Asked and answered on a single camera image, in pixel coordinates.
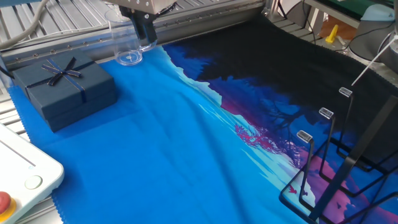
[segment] clear plastic cup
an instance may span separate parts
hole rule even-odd
[[[121,65],[136,65],[142,61],[142,53],[153,49],[156,42],[141,46],[131,20],[120,12],[110,10],[105,13],[112,33],[114,56]]]

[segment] ribbon bow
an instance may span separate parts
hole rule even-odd
[[[59,81],[60,78],[64,77],[80,91],[81,98],[83,99],[83,102],[86,103],[87,100],[86,100],[85,89],[81,85],[79,85],[79,83],[77,83],[75,80],[73,80],[70,76],[73,75],[74,77],[80,78],[81,73],[78,71],[94,64],[94,61],[85,63],[84,65],[80,65],[79,67],[73,68],[76,63],[76,58],[73,57],[65,69],[60,68],[51,58],[48,59],[47,61],[52,65],[52,67],[50,67],[48,65],[42,65],[42,68],[44,70],[54,73],[55,75],[51,78],[46,78],[45,80],[42,80],[37,83],[33,83],[31,85],[26,86],[25,89],[26,89],[28,99],[30,100],[29,92],[27,91],[29,88],[43,85],[44,83],[47,83],[50,86],[54,86]]]
[[[55,75],[50,79],[50,81],[47,83],[50,86],[54,86],[56,84],[56,82],[62,78],[65,77],[68,81],[70,81],[68,78],[69,75],[73,75],[75,77],[80,78],[81,73],[72,70],[73,67],[75,66],[76,63],[76,59],[73,57],[70,62],[68,63],[67,67],[65,69],[60,68],[52,59],[48,59],[47,60],[53,67],[50,67],[48,65],[42,65],[42,68],[44,70],[47,70],[49,72],[54,73]]]

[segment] clear plastic tab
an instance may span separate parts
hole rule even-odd
[[[327,119],[330,119],[330,118],[334,115],[333,112],[331,112],[330,110],[328,110],[328,109],[326,109],[326,108],[321,108],[321,109],[319,110],[319,113],[320,113],[322,116],[326,117]]]
[[[302,130],[297,133],[297,137],[300,138],[305,143],[309,143],[312,139],[311,135]]]
[[[346,97],[350,97],[351,94],[353,93],[351,90],[344,88],[344,87],[341,87],[338,91],[339,91],[339,93],[345,95]]]

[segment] white control box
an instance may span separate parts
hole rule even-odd
[[[1,224],[15,223],[49,196],[63,177],[59,162],[0,123],[0,192],[16,203],[15,212]]]

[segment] dark blue gift box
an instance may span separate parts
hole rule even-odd
[[[81,50],[65,52],[13,74],[53,132],[116,102],[113,77]]]

